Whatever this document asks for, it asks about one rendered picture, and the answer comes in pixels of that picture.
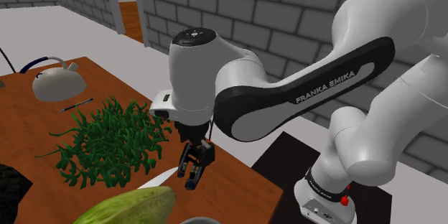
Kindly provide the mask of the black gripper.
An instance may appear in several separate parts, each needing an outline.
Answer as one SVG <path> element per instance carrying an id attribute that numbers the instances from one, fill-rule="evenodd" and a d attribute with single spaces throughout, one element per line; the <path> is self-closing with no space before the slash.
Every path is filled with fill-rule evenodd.
<path id="1" fill-rule="evenodd" d="M 215 161 L 215 145 L 211 141 L 205 140 L 209 126 L 210 122 L 198 126 L 188 126 L 178 121 L 174 122 L 180 142 L 189 141 L 185 144 L 177 169 L 177 177 L 183 178 L 188 164 L 192 162 L 190 175 L 185 182 L 187 190 L 196 188 L 205 168 Z"/>

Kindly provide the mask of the white knife blade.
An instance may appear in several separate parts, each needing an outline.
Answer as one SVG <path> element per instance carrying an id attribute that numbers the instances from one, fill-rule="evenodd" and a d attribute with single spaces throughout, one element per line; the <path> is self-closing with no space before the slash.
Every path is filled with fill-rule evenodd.
<path id="1" fill-rule="evenodd" d="M 164 181 L 166 181 L 168 178 L 170 178 L 176 171 L 178 170 L 178 167 L 173 167 L 171 169 L 168 169 L 167 171 L 157 175 L 153 179 L 149 180 L 145 184 L 139 187 L 139 189 L 144 189 L 148 187 L 158 187 L 160 186 Z"/>

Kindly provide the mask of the brown wooden table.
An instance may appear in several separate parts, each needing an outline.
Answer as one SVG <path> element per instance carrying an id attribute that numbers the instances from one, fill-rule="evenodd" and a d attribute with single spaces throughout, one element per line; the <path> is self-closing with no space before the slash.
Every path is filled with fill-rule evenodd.
<path id="1" fill-rule="evenodd" d="M 122 106 L 131 101 L 149 104 L 149 99 L 113 76 L 92 60 L 77 59 L 87 88 L 79 96 L 56 103 L 35 98 L 32 81 L 36 70 L 1 76 L 0 163 L 15 168 L 33 182 L 19 203 L 16 224 L 73 224 L 99 202 L 123 193 L 122 187 L 98 183 L 80 189 L 64 182 L 55 168 L 58 154 L 45 157 L 58 144 L 70 143 L 72 134 L 54 137 L 76 125 L 72 115 L 90 115 L 113 96 Z M 72 110 L 59 110 L 81 101 L 94 101 Z M 282 190 L 228 152 L 217 149 L 215 161 L 205 170 L 199 185 L 186 190 L 176 176 L 166 181 L 176 195 L 167 224 L 180 224 L 195 216 L 216 219 L 221 224 L 269 224 Z"/>

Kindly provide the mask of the grey round thing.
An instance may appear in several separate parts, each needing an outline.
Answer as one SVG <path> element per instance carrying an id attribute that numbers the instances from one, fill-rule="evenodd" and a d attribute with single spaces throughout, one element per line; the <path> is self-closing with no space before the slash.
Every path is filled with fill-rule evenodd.
<path id="1" fill-rule="evenodd" d="M 180 224 L 221 224 L 217 220 L 208 217 L 194 217 L 187 219 Z"/>

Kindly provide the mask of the green squash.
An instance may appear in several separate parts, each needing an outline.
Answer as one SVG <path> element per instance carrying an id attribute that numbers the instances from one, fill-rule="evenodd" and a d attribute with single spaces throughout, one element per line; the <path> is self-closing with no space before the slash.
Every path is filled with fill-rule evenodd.
<path id="1" fill-rule="evenodd" d="M 171 187 L 132 190 L 98 203 L 73 224 L 167 224 L 175 199 Z"/>

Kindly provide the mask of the green leafy plant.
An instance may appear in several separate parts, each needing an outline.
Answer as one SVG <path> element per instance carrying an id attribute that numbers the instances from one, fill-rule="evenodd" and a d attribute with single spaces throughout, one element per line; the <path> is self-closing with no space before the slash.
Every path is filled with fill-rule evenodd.
<path id="1" fill-rule="evenodd" d="M 87 119 L 72 115 L 77 126 L 54 137 L 72 134 L 73 142 L 58 144 L 47 157 L 59 154 L 55 168 L 70 187 L 84 189 L 98 182 L 125 187 L 131 175 L 148 175 L 162 158 L 162 143 L 172 133 L 170 120 L 149 113 L 148 104 L 131 101 L 126 108 L 111 96 Z"/>

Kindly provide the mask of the dark robot stand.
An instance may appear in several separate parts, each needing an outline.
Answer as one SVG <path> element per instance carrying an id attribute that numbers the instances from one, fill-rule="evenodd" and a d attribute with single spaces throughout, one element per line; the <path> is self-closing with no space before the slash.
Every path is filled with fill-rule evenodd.
<path id="1" fill-rule="evenodd" d="M 300 213 L 294 185 L 305 176 L 318 156 L 318 151 L 283 132 L 252 166 L 284 191 L 270 224 L 314 224 Z M 379 187 L 352 182 L 350 196 L 355 203 L 357 224 L 391 224 L 390 194 Z"/>

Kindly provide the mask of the dark pen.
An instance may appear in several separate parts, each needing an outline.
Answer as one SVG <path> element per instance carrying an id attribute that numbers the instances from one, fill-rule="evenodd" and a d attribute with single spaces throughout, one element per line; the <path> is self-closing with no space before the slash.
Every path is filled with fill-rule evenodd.
<path id="1" fill-rule="evenodd" d="M 63 108 L 63 109 L 59 110 L 59 113 L 63 113 L 63 112 L 72 110 L 72 109 L 74 109 L 74 108 L 77 108 L 78 106 L 85 105 L 85 104 L 87 104 L 87 103 L 90 103 L 90 102 L 94 101 L 94 99 L 95 99 L 95 98 L 89 98 L 88 100 L 81 101 L 81 102 L 76 103 L 76 104 L 74 104 L 74 105 L 68 106 L 68 107 L 66 107 L 66 108 Z"/>

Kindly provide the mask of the grey framed doorway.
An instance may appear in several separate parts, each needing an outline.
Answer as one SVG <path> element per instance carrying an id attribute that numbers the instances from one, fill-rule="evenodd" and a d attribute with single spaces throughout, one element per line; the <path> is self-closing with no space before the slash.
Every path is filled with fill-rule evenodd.
<path id="1" fill-rule="evenodd" d="M 108 0 L 117 34 L 149 46 L 142 0 Z"/>

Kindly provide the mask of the black coarse thing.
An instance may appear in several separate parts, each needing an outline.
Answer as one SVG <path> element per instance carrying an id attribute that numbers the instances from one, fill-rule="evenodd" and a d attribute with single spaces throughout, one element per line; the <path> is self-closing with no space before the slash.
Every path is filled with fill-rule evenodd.
<path id="1" fill-rule="evenodd" d="M 14 224 L 19 203 L 32 185 L 15 168 L 0 164 L 0 224 Z"/>

